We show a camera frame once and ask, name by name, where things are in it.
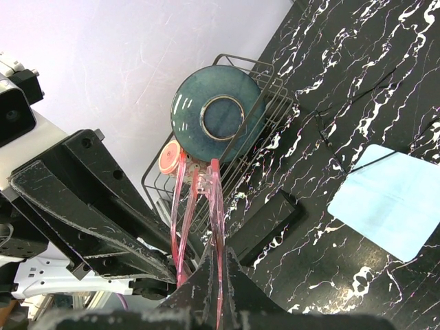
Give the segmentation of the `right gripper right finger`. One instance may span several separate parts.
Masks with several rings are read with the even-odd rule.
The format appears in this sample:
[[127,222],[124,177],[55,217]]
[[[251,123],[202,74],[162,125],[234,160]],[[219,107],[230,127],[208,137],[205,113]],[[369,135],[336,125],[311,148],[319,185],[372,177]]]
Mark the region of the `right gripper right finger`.
[[289,313],[242,270],[231,247],[223,253],[223,329],[394,329],[385,318],[362,313]]

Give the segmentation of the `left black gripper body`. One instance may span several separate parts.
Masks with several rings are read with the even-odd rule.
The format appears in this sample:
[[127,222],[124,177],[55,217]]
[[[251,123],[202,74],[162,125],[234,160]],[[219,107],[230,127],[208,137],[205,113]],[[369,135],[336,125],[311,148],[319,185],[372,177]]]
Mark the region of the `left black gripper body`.
[[8,186],[7,213],[1,216],[9,229],[7,242],[1,244],[1,294],[38,296],[93,291],[93,272],[79,266],[79,277],[68,270],[73,256],[62,251],[61,238],[31,204]]

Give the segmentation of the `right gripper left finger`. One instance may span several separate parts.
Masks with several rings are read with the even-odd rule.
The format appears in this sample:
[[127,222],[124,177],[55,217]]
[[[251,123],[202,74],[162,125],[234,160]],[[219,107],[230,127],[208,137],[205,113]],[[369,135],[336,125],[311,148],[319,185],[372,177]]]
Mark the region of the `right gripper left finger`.
[[35,329],[216,329],[217,258],[207,247],[188,280],[154,309],[123,311],[55,309],[34,323]]

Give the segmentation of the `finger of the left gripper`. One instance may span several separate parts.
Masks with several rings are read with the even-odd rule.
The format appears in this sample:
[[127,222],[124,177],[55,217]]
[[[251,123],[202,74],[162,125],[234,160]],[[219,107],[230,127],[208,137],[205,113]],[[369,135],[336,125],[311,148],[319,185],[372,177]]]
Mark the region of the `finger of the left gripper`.
[[75,132],[63,148],[79,165],[82,174],[98,188],[93,206],[134,239],[163,252],[171,252],[168,226],[147,206],[121,166],[91,129]]
[[79,166],[52,170],[35,161],[14,171],[9,184],[60,237],[58,247],[74,257],[74,270],[82,265],[108,279],[175,283],[175,270],[161,250],[134,239],[92,204],[98,188]]

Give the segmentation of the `red thin sunglasses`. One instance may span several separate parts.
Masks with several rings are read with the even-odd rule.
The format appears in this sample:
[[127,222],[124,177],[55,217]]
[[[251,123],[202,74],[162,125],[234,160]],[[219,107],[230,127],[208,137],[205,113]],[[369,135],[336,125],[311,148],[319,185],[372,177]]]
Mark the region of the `red thin sunglasses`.
[[203,236],[209,231],[210,237],[206,239],[206,246],[211,248],[214,274],[208,287],[214,290],[214,297],[211,301],[214,303],[216,312],[215,328],[220,329],[223,305],[222,267],[225,250],[225,219],[219,160],[212,159],[206,173],[199,174],[198,170],[194,172],[185,199],[186,209],[183,219],[181,225],[177,225],[185,165],[185,157],[182,155],[175,178],[170,220],[171,253],[177,272],[177,286],[182,286],[190,278],[190,271],[185,262],[190,233],[194,232]]

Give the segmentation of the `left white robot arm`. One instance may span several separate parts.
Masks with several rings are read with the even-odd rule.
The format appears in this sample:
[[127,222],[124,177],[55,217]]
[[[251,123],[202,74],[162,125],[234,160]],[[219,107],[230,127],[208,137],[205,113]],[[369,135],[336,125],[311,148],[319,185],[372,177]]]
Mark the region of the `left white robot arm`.
[[6,171],[1,196],[42,252],[22,248],[12,281],[18,299],[70,292],[147,294],[174,288],[168,226],[147,206],[103,144],[85,129]]

